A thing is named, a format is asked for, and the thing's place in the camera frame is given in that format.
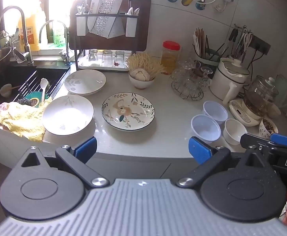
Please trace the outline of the blue-white plastic bowl front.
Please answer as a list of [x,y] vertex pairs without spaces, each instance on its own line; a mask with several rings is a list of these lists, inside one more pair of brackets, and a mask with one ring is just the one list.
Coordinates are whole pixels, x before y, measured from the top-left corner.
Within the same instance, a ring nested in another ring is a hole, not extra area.
[[194,135],[207,144],[215,142],[221,137],[218,123],[204,114],[198,114],[191,119],[191,128]]

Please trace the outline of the blue-white plastic bowl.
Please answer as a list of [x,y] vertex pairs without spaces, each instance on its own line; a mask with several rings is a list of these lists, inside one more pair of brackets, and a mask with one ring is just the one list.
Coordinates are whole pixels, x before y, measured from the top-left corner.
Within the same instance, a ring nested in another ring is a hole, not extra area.
[[202,114],[214,119],[219,125],[228,119],[227,110],[215,101],[205,101],[203,104]]
[[191,128],[194,135],[207,144],[215,142],[221,137],[218,123],[204,114],[198,114],[191,119]]

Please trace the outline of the white ceramic bowl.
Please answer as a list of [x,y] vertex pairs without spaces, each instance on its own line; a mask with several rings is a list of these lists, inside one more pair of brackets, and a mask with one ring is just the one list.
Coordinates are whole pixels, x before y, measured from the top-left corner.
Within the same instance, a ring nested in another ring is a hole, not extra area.
[[240,144],[241,137],[247,133],[246,127],[236,119],[227,119],[224,123],[223,137],[230,145]]

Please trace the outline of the white plate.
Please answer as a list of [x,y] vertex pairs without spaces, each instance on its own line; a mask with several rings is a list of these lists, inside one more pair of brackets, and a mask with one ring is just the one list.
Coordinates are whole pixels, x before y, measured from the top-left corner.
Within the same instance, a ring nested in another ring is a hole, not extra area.
[[80,132],[92,121],[91,102],[79,95],[65,95],[54,99],[46,107],[42,121],[45,129],[58,136]]

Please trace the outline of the blue-white plastic bowl back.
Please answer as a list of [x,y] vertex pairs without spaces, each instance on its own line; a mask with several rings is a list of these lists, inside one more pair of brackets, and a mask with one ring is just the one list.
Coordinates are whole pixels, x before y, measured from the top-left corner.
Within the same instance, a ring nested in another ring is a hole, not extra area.
[[202,114],[214,119],[219,125],[228,119],[227,110],[215,101],[205,101],[203,104]]

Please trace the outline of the white plate leaf pattern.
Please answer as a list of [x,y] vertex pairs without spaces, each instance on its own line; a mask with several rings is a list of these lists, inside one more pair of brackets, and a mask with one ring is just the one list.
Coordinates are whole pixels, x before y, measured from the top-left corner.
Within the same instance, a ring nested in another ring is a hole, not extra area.
[[70,74],[65,82],[67,91],[77,95],[94,94],[106,84],[105,75],[97,70],[83,69]]

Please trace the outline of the small patterned bowl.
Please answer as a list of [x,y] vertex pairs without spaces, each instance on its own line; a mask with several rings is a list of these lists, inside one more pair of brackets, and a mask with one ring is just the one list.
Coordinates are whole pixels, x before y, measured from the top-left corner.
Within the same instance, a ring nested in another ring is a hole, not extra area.
[[272,120],[264,117],[259,124],[260,137],[269,140],[272,134],[277,134],[278,128]]

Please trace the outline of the glass kettle on base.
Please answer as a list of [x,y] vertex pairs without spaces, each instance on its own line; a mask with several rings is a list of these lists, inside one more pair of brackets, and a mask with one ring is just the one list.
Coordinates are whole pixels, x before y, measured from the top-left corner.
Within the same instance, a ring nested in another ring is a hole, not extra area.
[[254,127],[266,116],[267,107],[274,103],[278,94],[274,78],[257,76],[242,99],[229,102],[229,109],[244,126]]

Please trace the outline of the floral patterned plate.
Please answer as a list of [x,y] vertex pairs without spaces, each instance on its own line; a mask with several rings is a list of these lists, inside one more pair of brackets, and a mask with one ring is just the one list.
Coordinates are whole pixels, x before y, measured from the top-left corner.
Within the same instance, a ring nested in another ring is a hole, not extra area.
[[102,117],[114,129],[133,132],[149,126],[155,119],[153,104],[140,94],[116,93],[104,100]]

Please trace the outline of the green sunflower mat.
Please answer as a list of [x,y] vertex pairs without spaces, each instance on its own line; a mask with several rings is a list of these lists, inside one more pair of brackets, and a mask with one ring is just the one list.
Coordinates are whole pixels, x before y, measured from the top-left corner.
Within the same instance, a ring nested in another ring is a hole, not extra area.
[[31,92],[24,98],[17,99],[16,102],[21,105],[29,105],[31,107],[38,107],[42,101],[42,92]]

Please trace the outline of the white pink spoon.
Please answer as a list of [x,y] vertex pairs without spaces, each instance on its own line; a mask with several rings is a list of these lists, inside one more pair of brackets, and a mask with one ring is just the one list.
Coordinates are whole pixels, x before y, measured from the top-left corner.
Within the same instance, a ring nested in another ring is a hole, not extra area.
[[46,92],[47,86],[48,86],[48,80],[46,78],[42,78],[40,82],[40,87],[42,89],[41,103],[45,101],[45,92]]

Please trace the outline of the small curved faucet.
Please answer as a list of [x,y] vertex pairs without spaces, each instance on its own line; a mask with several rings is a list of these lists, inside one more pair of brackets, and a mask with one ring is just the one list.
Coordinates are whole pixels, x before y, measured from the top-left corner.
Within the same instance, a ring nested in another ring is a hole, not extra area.
[[57,30],[57,28],[53,27],[53,43],[56,46],[61,46],[62,44],[65,45],[65,51],[62,51],[59,53],[59,55],[61,56],[62,60],[64,61],[65,65],[71,65],[71,60],[70,60],[70,55],[69,55],[69,44],[68,44],[68,31],[67,31],[67,27],[66,25],[58,20],[48,20],[46,21],[40,31],[39,31],[39,38],[38,38],[38,42],[41,43],[42,41],[42,30],[44,27],[46,27],[47,25],[49,25],[50,23],[56,23],[58,25],[62,25],[63,26],[63,34],[61,34],[60,30]]

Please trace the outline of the green chopstick holder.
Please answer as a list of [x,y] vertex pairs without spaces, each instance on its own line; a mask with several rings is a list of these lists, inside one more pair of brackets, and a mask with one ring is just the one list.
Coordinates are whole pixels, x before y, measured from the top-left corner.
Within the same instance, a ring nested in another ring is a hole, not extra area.
[[193,48],[196,55],[195,62],[209,67],[215,73],[220,61],[220,54],[210,48],[208,35],[202,28],[197,28],[193,33]]

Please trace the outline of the red lid plastic jar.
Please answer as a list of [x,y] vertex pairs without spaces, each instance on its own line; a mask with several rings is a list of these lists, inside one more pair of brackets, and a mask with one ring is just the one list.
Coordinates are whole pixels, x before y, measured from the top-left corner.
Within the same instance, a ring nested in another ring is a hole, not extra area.
[[164,41],[161,55],[163,74],[170,75],[175,70],[180,53],[180,44],[175,41]]

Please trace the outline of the orange detergent bottle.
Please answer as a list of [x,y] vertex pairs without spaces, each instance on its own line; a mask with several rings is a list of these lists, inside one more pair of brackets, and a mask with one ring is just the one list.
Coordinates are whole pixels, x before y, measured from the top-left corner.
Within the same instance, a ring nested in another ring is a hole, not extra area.
[[[25,17],[28,44],[31,51],[39,51],[39,16],[32,14]],[[19,37],[20,37],[20,51],[24,52],[24,36],[22,18],[18,21]]]

